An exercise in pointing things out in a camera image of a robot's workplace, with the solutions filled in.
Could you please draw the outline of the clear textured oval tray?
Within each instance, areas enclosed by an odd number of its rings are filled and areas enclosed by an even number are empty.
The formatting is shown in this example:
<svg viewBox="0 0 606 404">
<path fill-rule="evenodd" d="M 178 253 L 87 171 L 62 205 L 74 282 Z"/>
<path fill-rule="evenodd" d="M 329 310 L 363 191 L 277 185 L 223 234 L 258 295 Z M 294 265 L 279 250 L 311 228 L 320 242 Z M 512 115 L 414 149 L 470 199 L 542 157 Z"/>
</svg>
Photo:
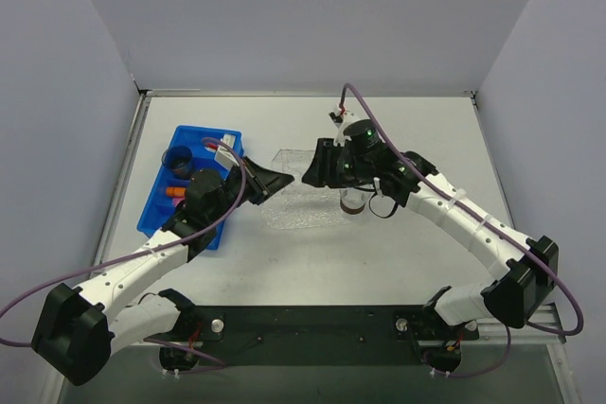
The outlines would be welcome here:
<svg viewBox="0 0 606 404">
<path fill-rule="evenodd" d="M 289 186 L 261 206 L 266 224 L 293 230 L 350 224 L 341 211 L 339 193 L 306 185 Z"/>
</svg>

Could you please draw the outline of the clear cup brown base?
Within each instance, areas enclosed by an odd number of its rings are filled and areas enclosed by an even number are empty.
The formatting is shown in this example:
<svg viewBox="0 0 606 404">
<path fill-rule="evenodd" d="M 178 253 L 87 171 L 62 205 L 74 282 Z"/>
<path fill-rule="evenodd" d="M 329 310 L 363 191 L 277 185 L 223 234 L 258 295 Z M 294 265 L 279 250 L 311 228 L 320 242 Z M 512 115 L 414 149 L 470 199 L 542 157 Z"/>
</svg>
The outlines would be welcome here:
<svg viewBox="0 0 606 404">
<path fill-rule="evenodd" d="M 369 193 L 355 188 L 339 190 L 341 210 L 351 216 L 362 214 L 365 211 Z"/>
</svg>

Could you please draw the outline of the dark tinted cup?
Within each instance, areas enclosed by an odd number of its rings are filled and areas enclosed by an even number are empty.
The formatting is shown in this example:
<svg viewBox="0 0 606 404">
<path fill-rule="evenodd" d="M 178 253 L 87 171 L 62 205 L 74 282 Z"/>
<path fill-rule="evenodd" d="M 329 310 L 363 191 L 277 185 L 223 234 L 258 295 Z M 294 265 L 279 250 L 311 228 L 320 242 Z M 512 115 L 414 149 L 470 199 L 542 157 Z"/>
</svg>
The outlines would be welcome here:
<svg viewBox="0 0 606 404">
<path fill-rule="evenodd" d="M 188 180 L 194 172 L 192 151 L 186 146 L 171 147 L 163 153 L 162 165 L 175 178 Z"/>
</svg>

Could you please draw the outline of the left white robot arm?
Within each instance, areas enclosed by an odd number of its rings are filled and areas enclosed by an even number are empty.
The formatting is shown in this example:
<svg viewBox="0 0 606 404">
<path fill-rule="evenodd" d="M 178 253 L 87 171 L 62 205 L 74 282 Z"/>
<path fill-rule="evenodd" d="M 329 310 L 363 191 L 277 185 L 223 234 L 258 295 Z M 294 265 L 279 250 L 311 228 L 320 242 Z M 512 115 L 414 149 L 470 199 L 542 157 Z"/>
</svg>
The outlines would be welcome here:
<svg viewBox="0 0 606 404">
<path fill-rule="evenodd" d="M 218 225 L 242 203 L 260 205 L 293 181 L 294 176 L 247 157 L 226 177 L 213 168 L 194 172 L 184 200 L 146 244 L 108 262 L 100 275 L 74 288 L 61 283 L 48 293 L 32 349 L 79 386 L 130 343 L 163 332 L 185 338 L 194 327 L 189 310 L 163 297 L 141 307 L 133 307 L 132 300 L 206 249 Z"/>
</svg>

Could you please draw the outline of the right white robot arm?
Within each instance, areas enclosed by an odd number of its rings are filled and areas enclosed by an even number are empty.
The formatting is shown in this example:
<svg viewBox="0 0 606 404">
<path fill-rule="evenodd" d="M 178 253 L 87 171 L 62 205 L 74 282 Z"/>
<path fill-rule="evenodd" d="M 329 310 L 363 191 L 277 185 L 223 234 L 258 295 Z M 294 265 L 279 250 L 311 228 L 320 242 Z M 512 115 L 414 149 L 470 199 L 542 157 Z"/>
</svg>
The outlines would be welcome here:
<svg viewBox="0 0 606 404">
<path fill-rule="evenodd" d="M 508 327 L 522 328 L 555 287 L 559 248 L 551 238 L 533 239 L 506 226 L 421 155 L 395 153 L 369 120 L 347 126 L 341 142 L 318 139 L 302 181 L 333 189 L 370 185 L 434 223 L 470 252 L 490 278 L 438 292 L 431 305 L 446 325 L 493 317 Z"/>
</svg>

